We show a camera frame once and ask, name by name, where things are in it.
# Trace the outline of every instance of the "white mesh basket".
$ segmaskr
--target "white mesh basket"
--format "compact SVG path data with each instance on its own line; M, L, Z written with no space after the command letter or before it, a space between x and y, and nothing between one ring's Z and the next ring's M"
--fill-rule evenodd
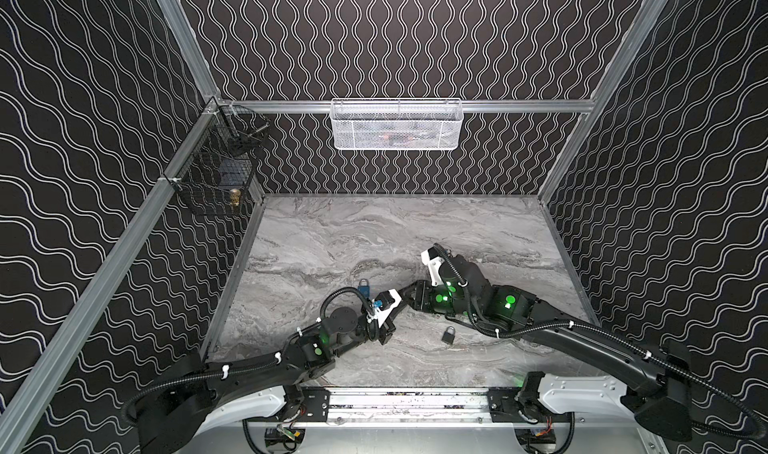
M341 151L453 151L460 99L333 99L333 143Z

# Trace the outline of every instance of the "metal basket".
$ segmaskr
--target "metal basket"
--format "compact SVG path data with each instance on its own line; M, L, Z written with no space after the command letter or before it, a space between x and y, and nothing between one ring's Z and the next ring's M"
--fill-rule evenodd
M270 124L258 123L248 131L235 130L232 122L216 119L187 159L183 176L173 183L184 205L208 217L247 215L252 202L254 151L268 135Z
M333 143L341 151L452 151L460 99L333 99Z

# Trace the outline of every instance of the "black padlock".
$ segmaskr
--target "black padlock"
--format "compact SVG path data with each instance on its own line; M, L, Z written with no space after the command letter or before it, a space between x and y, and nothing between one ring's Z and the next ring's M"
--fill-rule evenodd
M453 346L453 340L456 338L456 329L453 327L448 327L446 329L446 332L442 334L442 342L448 344L449 346Z

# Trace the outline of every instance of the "marble tabletop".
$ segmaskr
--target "marble tabletop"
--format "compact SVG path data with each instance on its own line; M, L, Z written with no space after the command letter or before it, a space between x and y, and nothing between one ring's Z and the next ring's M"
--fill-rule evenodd
M538 201L515 197L270 197L224 331L210 360L279 349L311 324L322 300L370 281L371 293L428 278L420 252L440 242L496 284L539 295L587 319ZM359 303L352 296L331 307ZM329 386L516 386L525 372L590 376L588 364L545 346L496 340L405 309L385 346L366 343L336 361Z

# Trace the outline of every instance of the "black wall panel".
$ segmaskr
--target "black wall panel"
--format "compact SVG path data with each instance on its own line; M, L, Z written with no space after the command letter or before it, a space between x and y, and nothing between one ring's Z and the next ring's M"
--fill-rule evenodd
M177 197L64 378L24 452L134 452L123 402L187 353L197 355L253 209L195 217Z
M338 151L327 115L279 115L256 175L270 193L534 195L577 118L466 114L454 151Z
M584 99L642 0L181 0L222 94Z
M549 207L604 326L768 412L768 0L670 0ZM745 424L694 389L698 420ZM765 452L699 436L673 452Z
M154 0L0 0L0 412L204 104Z

